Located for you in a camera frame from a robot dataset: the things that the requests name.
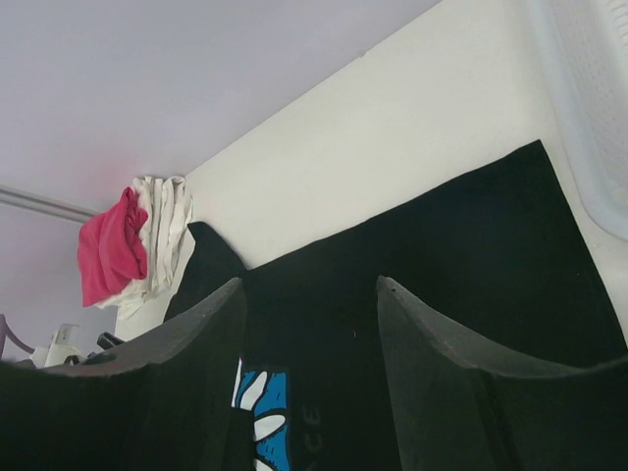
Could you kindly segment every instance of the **white folded cloth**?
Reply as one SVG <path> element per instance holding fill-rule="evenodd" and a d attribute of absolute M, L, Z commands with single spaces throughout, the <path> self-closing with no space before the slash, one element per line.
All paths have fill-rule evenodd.
<path fill-rule="evenodd" d="M 119 306 L 120 319 L 128 319 L 146 300 L 172 285 L 192 215 L 192 200 L 185 193 L 183 177 L 134 179 L 132 189 L 137 205 L 148 214 L 138 234 L 146 249 L 148 275 L 144 280 L 132 280 L 121 292 L 96 304 L 100 308 Z"/>

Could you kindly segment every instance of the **white plastic basket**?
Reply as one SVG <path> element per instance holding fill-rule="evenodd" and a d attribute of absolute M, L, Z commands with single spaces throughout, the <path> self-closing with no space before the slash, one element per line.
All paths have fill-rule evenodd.
<path fill-rule="evenodd" d="M 589 215 L 628 240 L 628 0 L 527 0 Z"/>

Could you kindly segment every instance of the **pink cloth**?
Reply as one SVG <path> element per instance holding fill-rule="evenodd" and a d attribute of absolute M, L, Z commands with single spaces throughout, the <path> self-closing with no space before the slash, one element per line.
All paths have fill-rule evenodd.
<path fill-rule="evenodd" d="M 84 307 L 118 294 L 131 280 L 146 278 L 146 250 L 137 233 L 147 219 L 127 188 L 118 204 L 80 228 L 77 259 Z"/>

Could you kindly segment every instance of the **folded clothes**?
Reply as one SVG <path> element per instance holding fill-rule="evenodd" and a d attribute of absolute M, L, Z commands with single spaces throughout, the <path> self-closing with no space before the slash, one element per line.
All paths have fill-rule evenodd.
<path fill-rule="evenodd" d="M 185 194 L 185 179 L 145 177 L 134 179 L 132 187 L 138 206 L 148 215 L 138 236 L 148 263 L 148 276 L 132 280 L 119 293 L 96 304 L 100 308 L 119 306 L 122 319 L 132 316 L 144 302 L 165 291 L 173 282 L 183 245 L 183 234 L 191 219 L 191 198 Z"/>
<path fill-rule="evenodd" d="M 77 259 L 83 306 L 120 293 L 132 280 L 146 278 L 147 254 L 138 232 L 147 219 L 135 192 L 126 188 L 115 206 L 80 228 Z"/>

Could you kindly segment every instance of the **blue graphic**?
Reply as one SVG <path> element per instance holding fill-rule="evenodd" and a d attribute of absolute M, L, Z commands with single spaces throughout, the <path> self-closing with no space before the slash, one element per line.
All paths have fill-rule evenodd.
<path fill-rule="evenodd" d="M 252 410 L 257 459 L 255 469 L 290 471 L 288 458 L 288 375 L 246 371 L 234 407 Z"/>

